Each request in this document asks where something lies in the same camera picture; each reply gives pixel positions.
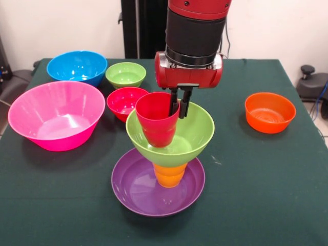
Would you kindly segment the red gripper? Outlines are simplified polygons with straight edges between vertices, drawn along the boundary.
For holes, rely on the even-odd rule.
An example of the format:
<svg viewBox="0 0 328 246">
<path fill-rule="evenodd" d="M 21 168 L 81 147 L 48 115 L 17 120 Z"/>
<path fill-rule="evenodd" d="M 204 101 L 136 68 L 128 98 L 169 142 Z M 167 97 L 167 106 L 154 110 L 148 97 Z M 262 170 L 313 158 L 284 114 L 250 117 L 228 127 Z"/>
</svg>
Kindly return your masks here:
<svg viewBox="0 0 328 246">
<path fill-rule="evenodd" d="M 223 59 L 220 54 L 217 54 L 214 62 L 206 68 L 187 68 L 175 65 L 167 59 L 164 52 L 156 53 L 154 64 L 157 85 L 160 88 L 170 88 L 171 91 L 170 116 L 174 115 L 179 107 L 177 88 L 183 90 L 183 98 L 180 100 L 180 119 L 187 117 L 193 87 L 215 88 L 223 73 Z"/>
</svg>

